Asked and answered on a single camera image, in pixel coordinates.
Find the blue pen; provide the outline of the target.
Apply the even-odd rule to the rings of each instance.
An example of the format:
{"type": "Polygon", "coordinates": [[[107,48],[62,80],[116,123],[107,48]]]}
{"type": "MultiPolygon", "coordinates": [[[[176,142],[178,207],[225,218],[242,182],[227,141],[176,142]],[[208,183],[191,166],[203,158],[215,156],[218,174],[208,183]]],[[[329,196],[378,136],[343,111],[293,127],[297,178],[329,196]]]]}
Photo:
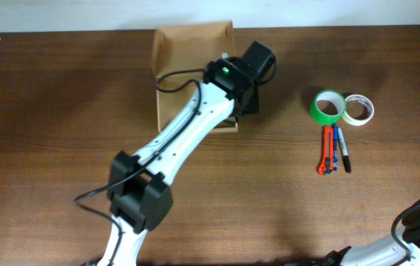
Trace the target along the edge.
{"type": "Polygon", "coordinates": [[[338,165],[339,165],[339,160],[338,160],[338,155],[337,155],[337,145],[338,145],[339,138],[338,138],[338,127],[335,123],[332,125],[332,129],[333,129],[333,170],[337,171],[338,165]]]}

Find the orange utility knife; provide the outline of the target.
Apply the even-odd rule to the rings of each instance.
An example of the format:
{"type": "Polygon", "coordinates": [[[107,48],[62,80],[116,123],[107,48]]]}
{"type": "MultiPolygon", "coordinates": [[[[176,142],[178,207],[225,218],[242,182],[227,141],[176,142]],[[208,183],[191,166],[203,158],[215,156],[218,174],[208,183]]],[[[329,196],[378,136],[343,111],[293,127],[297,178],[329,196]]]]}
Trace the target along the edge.
{"type": "Polygon", "coordinates": [[[328,175],[333,170],[333,128],[325,126],[322,135],[322,157],[317,171],[321,175],[328,175]]]}

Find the green tape roll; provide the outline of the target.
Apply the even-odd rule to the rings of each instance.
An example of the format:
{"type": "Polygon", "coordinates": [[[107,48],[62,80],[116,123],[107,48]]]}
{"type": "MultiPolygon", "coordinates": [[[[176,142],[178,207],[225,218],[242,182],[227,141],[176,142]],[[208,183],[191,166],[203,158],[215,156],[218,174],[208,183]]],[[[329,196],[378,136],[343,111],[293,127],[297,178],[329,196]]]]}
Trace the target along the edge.
{"type": "Polygon", "coordinates": [[[327,89],[315,96],[310,105],[309,114],[315,122],[328,126],[337,122],[345,110],[346,101],[342,94],[327,89]]]}

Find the black marker pen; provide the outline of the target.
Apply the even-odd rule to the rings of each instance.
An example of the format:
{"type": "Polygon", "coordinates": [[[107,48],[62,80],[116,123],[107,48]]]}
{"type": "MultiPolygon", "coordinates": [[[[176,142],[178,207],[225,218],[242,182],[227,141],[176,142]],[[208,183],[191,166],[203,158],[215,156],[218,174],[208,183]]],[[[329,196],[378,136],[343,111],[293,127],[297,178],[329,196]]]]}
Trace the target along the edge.
{"type": "Polygon", "coordinates": [[[337,131],[338,131],[339,144],[340,144],[340,147],[341,147],[341,150],[342,150],[342,161],[343,161],[343,164],[344,164],[344,167],[345,167],[345,171],[347,173],[351,173],[352,168],[351,168],[351,164],[350,164],[350,158],[349,158],[345,138],[344,138],[344,135],[342,133],[342,129],[339,127],[337,129],[337,131]]]}

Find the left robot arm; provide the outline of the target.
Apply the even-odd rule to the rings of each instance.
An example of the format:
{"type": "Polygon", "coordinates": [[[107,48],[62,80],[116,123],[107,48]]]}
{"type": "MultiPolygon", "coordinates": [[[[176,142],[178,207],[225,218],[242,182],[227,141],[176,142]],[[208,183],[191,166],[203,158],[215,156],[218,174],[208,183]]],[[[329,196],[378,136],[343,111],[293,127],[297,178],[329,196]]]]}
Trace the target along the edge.
{"type": "Polygon", "coordinates": [[[209,62],[194,79],[189,102],[150,143],[128,155],[120,151],[112,161],[107,185],[75,198],[106,193],[110,213],[95,214],[112,223],[102,258],[91,265],[135,265],[146,234],[163,221],[173,199],[171,185],[180,167],[203,138],[223,121],[259,111],[258,88],[277,72],[273,52],[255,41],[241,57],[209,62]]]}

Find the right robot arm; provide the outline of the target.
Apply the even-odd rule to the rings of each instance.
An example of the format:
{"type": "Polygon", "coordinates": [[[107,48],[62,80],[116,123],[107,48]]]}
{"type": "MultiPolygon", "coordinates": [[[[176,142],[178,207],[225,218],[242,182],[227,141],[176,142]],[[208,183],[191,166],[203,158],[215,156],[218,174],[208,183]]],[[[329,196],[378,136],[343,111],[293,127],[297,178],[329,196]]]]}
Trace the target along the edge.
{"type": "Polygon", "coordinates": [[[303,265],[336,266],[420,266],[420,199],[402,211],[393,221],[390,235],[369,245],[348,246],[331,251],[322,259],[303,265]]]}

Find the brown cardboard box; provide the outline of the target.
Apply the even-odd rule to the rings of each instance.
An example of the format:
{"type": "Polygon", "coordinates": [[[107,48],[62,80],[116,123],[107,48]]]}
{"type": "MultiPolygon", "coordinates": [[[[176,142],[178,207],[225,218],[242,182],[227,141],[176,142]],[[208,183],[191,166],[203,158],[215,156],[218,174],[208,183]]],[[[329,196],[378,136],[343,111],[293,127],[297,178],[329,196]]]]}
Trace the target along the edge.
{"type": "Polygon", "coordinates": [[[196,90],[191,83],[171,93],[190,79],[201,81],[207,63],[224,55],[234,56],[231,21],[159,27],[155,30],[151,67],[156,78],[176,72],[160,82],[157,92],[157,128],[161,132],[189,102],[196,90]]]}

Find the white masking tape roll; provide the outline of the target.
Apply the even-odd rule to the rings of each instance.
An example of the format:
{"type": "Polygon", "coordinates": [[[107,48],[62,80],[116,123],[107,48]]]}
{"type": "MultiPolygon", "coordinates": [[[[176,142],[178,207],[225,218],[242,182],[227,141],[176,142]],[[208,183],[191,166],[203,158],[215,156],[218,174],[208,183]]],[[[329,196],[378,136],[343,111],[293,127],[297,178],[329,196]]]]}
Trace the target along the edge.
{"type": "Polygon", "coordinates": [[[352,126],[363,126],[374,116],[374,105],[363,95],[349,95],[345,99],[346,110],[342,119],[352,126]]]}

